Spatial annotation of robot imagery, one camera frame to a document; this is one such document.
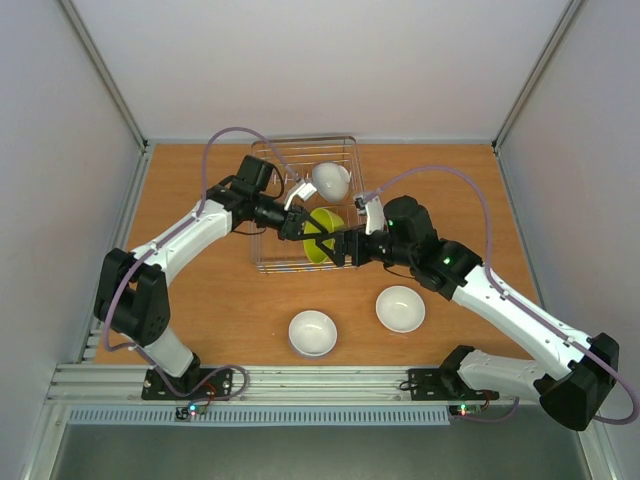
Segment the white panel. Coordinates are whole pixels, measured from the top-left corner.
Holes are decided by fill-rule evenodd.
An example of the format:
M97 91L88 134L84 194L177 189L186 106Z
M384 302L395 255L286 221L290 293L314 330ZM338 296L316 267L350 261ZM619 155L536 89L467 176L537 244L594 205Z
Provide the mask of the white panel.
M566 3L76 0L149 138L240 124L484 142Z
M83 327L135 144L52 0L0 15L0 478Z
M634 0L588 2L503 150L542 298L559 319L618 340L636 388L639 18ZM604 413L629 411L617 387ZM625 478L638 478L640 422L607 431Z

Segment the ribbed metal strip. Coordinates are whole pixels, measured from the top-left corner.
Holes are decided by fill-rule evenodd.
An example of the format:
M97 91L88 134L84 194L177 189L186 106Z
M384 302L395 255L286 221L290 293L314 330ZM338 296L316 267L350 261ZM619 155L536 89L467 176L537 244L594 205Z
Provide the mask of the ribbed metal strip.
M216 427L448 425L444 406L242 407L214 405L206 414L176 420L170 406L75 406L75 425L201 425Z

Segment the yellow-green bowl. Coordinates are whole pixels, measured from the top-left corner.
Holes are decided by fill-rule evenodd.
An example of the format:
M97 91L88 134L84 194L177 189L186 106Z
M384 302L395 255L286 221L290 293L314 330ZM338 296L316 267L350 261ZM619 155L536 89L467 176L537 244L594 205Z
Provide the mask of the yellow-green bowl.
M340 218L340 215L333 213L326 208L316 208L311 212L311 217L317 221L320 225L327 229L329 233L333 233L336 230L344 227L344 220ZM304 226L304 233L318 233L318 230L311 222L307 222ZM334 239L325 240L322 242L327 248L333 248L335 243ZM329 258L322 250L316 245L315 239L303 240L302 247L304 253L311 263L323 263Z

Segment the wooden tabletop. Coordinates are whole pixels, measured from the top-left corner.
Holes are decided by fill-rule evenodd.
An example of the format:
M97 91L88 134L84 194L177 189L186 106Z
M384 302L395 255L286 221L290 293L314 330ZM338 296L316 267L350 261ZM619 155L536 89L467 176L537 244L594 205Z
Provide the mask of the wooden tabletop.
M211 184L234 173L248 145L211 151ZM488 198L494 229L494 269L534 299L534 290L493 152L481 145L360 145L365 186L373 189L395 175L425 164L469 174ZM129 248L173 225L199 198L201 145L156 147L133 225ZM446 173L422 173L394 185L383 203L411 195L427 207L440 236L484 255L482 209L463 181ZM391 285L406 285L424 299L427 316L416 331L398 334L378 321L375 301ZM413 280L386 273L381 264L359 269L262 274L249 260L249 238L228 235L208 247L169 289L171 326L203 364L244 365L435 365L459 344L495 355L527 358L515 343L477 315L447 302ZM302 310L320 310L338 328L338 343L325 358L292 352L288 325ZM111 332L111 342L122 337ZM134 353L107 353L96 363L142 363Z

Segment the metal wire rack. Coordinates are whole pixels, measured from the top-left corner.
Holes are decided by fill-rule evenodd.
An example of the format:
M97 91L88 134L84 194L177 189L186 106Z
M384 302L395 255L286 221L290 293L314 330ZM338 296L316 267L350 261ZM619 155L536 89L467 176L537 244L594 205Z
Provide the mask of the metal wire rack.
M319 194L315 194L304 203L308 211L318 207L327 208L342 217L347 228L363 224L366 219L358 215L353 204L353 196L364 191L360 158L356 140L350 136L291 138L272 140L272 143L285 157L287 162L303 178L311 178L313 167L319 163L333 162L342 165L351 174L349 191L339 204L331 204ZM276 165L282 173L285 193L294 185L291 175L284 169L273 152L263 142L255 142L251 146L251 154L268 160ZM280 189L277 175L273 174L266 193L277 195ZM251 225L251 233L256 232L255 225ZM337 268L330 260L321 264L309 262L304 254L302 242L284 242L278 239L275 231L267 230L261 235L250 237L249 255L251 261L262 273L308 272L316 270L332 270Z

